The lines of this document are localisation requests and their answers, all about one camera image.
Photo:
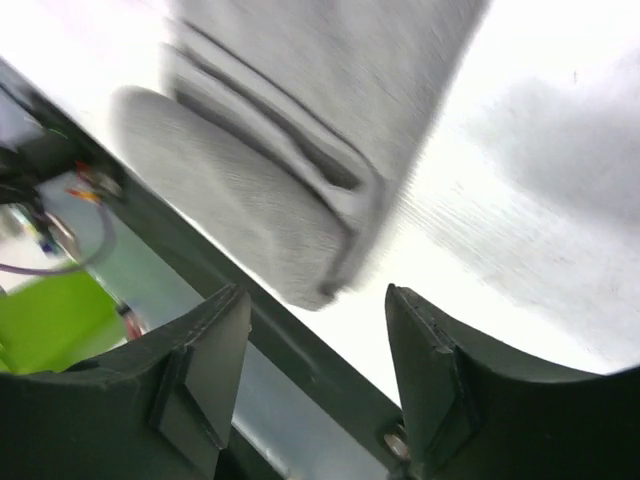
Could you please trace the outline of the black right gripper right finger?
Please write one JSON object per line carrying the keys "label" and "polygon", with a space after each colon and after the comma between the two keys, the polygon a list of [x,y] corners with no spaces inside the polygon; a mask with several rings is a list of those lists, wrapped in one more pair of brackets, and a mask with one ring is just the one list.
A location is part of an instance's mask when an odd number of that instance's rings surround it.
{"label": "black right gripper right finger", "polygon": [[635,479],[639,371],[525,353],[390,285],[385,315],[411,479]]}

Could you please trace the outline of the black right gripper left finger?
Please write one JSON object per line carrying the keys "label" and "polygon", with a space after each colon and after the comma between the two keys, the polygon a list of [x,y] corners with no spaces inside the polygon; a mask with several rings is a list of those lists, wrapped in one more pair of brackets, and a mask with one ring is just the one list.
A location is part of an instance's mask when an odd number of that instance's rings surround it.
{"label": "black right gripper left finger", "polygon": [[1,378],[5,479],[211,479],[227,446],[251,301],[226,286],[60,372]]}

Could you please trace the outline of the grey towel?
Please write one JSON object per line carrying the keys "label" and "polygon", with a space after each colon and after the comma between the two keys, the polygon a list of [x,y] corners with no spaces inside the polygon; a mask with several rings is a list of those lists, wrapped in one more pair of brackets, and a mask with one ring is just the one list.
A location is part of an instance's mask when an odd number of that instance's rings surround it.
{"label": "grey towel", "polygon": [[358,274],[484,1],[177,1],[166,94],[128,88],[134,173],[287,302]]}

